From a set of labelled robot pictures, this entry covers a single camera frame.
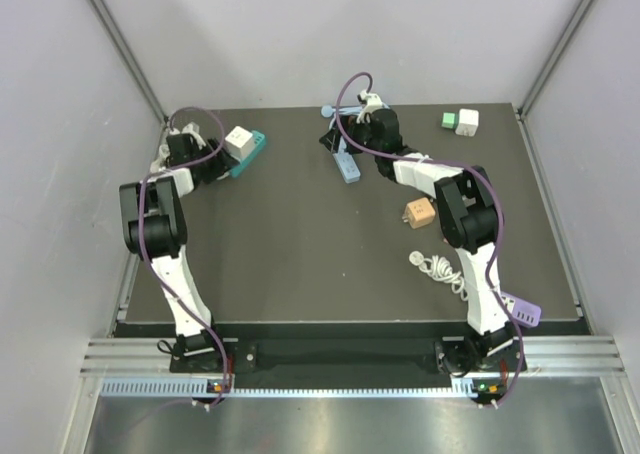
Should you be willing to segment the light blue power strip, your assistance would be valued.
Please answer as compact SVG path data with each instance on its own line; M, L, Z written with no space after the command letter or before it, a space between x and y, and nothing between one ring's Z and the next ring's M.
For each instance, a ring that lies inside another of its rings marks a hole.
M335 153L333 158L346 184L355 183L360 180L361 172L351 154L346 152Z

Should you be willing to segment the white cube adapter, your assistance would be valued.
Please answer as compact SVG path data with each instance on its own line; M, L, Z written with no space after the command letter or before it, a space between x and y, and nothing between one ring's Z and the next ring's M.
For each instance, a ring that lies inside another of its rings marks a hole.
M456 116L454 132L456 135L473 137L479 127L479 112L474 109L460 109Z
M241 126L235 126L225 137L225 149L232 157L243 161L255 149L253 133Z

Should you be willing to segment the teal power strip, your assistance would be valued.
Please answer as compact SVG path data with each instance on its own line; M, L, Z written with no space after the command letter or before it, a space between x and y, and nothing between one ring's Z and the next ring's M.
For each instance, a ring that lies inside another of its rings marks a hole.
M254 149L245 159L231 169L230 175L232 178L238 178L251 165L267 144L266 136L263 133L253 130L252 134Z

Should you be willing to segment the orange cube adapter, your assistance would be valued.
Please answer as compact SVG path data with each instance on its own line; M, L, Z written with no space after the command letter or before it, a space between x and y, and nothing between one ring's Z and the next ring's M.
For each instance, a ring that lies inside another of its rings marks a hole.
M418 229L431 224L435 217L436 211L431 200L427 197L422 197L405 205L402 221L412 229Z

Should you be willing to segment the small green cube adapter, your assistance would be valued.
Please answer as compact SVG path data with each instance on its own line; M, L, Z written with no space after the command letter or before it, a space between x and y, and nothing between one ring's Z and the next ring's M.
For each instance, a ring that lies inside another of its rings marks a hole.
M458 126L459 117L454 112L444 112L442 115L441 126L445 129L455 130Z

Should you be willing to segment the purple power strip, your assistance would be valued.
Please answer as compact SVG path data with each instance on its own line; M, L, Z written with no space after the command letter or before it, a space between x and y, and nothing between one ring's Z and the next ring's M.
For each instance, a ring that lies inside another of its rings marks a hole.
M518 324L527 328L535 328L539 325L542 315L542 309L539 305L506 292L501 293L501 298Z

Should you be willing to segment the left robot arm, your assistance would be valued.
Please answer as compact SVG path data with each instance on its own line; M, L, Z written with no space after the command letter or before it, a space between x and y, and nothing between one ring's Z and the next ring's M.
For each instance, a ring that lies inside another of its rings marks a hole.
M211 335L214 320L188 265L181 198L224 177L236 165L216 140L203 138L199 127L189 123L169 130L146 184L119 187L125 245L148 263L174 317L176 341L158 343L158 349L171 356L173 372L225 371L227 348Z

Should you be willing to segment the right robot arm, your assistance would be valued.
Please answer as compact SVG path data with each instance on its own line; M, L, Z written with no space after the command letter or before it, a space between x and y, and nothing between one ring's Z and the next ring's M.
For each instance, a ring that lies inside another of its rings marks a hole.
M463 376L498 363L521 336L502 299L497 258L504 215L485 170L459 162L436 161L410 148L400 134L399 118L386 105L340 109L325 106L329 129L319 142L333 154L373 156L378 172L416 189L436 205L444 239L455 250L472 333L462 351L446 351L444 371Z

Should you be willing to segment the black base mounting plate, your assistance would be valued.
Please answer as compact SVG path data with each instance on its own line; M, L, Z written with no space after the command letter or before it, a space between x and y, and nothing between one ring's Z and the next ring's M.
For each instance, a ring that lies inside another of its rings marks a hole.
M256 374L277 368L298 371L322 368L409 369L420 373L462 375L502 368L513 371L521 359L516 340L491 352L470 338L446 339L276 339L224 344L211 341L189 351L180 343L160 340L158 351L170 359L173 373Z

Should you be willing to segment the left aluminium frame post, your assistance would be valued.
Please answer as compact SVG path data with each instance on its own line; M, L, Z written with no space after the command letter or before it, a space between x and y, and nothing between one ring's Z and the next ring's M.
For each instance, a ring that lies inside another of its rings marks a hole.
M106 0L87 0L87 2L152 113L159 122L164 123L166 121L165 110L154 93L147 76L143 72Z

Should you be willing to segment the aluminium frame post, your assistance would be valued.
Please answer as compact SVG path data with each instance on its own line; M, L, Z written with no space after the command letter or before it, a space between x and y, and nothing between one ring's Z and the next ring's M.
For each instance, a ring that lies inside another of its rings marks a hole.
M87 2L152 113L159 122L164 123L166 121L165 110L154 93L147 76L143 72L106 0L87 0Z
M532 85L527 90L521 105L516 109L516 114L520 121L524 122L532 112L544 88L567 53L572 41L585 23L596 2L597 0L578 0L541 69L535 76Z

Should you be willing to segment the front aluminium rail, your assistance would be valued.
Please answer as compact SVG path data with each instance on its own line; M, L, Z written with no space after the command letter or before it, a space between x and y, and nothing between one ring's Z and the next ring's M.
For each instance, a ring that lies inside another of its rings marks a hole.
M83 376L151 377L169 374L169 357L155 338L95 339L81 363ZM525 376L620 376L623 362L610 336L527 336Z

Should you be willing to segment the right aluminium frame post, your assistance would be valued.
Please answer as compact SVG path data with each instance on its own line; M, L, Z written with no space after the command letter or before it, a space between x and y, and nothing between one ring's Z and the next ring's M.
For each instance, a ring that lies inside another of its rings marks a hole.
M596 2L597 0L578 0L541 69L535 76L532 85L527 90L521 105L516 109L516 114L520 121L524 122L532 112L544 88L567 53L572 41L585 23Z

